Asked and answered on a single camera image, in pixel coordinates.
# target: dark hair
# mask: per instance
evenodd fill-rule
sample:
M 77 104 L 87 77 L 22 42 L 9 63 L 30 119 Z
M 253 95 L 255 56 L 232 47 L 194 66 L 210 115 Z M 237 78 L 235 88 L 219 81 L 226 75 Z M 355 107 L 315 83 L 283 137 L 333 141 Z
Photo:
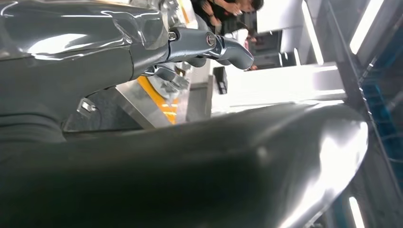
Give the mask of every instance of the dark hair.
M 256 33 L 256 31 L 255 31 L 255 29 L 253 29 L 253 28 L 249 28 L 247 25 L 245 25 L 244 23 L 242 23 L 242 22 L 240 22 L 240 21 L 237 21 L 237 27 L 238 27 L 238 29 L 246 29 L 247 31 L 248 31 L 248 35 L 249 36 L 251 36 L 251 37 L 253 37 L 253 36 L 255 36 L 255 33 Z
M 252 0 L 252 7 L 255 9 L 255 11 L 258 11 L 263 7 L 263 0 Z

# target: white wall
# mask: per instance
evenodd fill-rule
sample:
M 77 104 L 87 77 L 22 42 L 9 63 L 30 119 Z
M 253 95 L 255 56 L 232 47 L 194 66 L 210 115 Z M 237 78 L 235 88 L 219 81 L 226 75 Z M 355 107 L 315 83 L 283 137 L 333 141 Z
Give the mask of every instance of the white wall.
M 265 0 L 257 12 L 258 33 L 303 25 L 302 0 Z
M 227 74 L 227 80 L 228 93 L 213 95 L 212 113 L 227 113 L 247 106 L 267 106 L 303 100 L 340 100 L 346 97 L 334 62 L 322 66 L 305 65 L 232 72 Z

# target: hand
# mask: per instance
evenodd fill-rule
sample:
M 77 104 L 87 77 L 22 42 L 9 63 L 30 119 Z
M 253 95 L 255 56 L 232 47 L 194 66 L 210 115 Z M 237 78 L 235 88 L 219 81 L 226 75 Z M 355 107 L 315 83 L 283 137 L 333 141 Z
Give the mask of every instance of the hand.
M 219 26 L 219 25 L 221 25 L 221 21 L 220 21 L 218 18 L 216 18 L 215 16 L 212 16 L 212 17 L 210 18 L 210 23 L 211 23 L 213 26 Z
M 233 15 L 239 15 L 242 13 L 240 6 L 237 3 L 226 3 L 223 8 Z
M 208 2 L 204 2 L 201 8 L 206 12 L 208 15 L 214 15 L 213 9 L 211 8 L 211 5 Z

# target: fluorescent light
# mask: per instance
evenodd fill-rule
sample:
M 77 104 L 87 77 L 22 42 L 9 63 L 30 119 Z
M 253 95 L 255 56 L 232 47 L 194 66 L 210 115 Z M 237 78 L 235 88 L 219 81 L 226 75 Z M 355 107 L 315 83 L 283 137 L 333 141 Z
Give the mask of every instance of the fluorescent light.
M 278 57 L 280 59 L 280 65 L 283 66 L 283 60 L 281 59 L 281 54 L 280 53 L 278 53 Z
M 350 197 L 348 200 L 350 201 L 350 208 L 351 212 L 353 213 L 355 228 L 365 228 L 357 200 L 354 197 Z
M 314 48 L 314 53 L 316 57 L 316 61 L 319 65 L 324 63 L 322 52 L 320 50 L 319 42 L 317 40 L 317 36 L 314 29 L 314 24 L 312 23 L 311 14 L 308 10 L 307 3 L 302 1 L 302 13 L 304 14 L 305 24 L 307 25 L 309 38 L 311 39 L 312 47 Z
M 298 50 L 296 48 L 294 48 L 294 56 L 295 56 L 295 62 L 297 63 L 297 66 L 300 66 L 301 61 L 299 60 L 299 54 L 298 54 Z
M 361 44 L 363 43 L 364 38 L 366 37 L 369 28 L 371 27 L 372 22 L 378 14 L 383 2 L 384 0 L 371 0 L 366 7 L 364 15 L 361 18 L 361 21 L 358 24 L 357 30 L 355 31 L 353 39 L 350 43 L 350 49 L 354 55 L 356 55 L 360 49 Z

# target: yellow stripe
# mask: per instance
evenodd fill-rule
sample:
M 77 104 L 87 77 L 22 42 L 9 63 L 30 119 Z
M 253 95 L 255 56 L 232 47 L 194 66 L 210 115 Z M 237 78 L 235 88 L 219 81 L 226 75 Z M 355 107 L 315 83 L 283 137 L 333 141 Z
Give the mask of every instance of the yellow stripe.
M 176 118 L 176 110 L 178 106 L 179 100 L 176 98 L 172 104 L 169 106 L 165 99 L 154 89 L 151 83 L 148 81 L 147 77 L 140 76 L 137 78 L 137 82 L 141 85 L 141 87 L 146 91 L 146 93 L 151 97 L 154 103 L 158 106 L 162 113 L 166 116 L 166 118 L 172 123 L 175 124 Z
M 181 9 L 182 9 L 183 17 L 185 17 L 185 22 L 186 22 L 186 24 L 189 24 L 190 21 L 189 21 L 188 15 L 186 14 L 185 8 L 183 8 L 182 0 L 178 0 L 178 1 L 179 1 L 179 5 L 181 6 Z

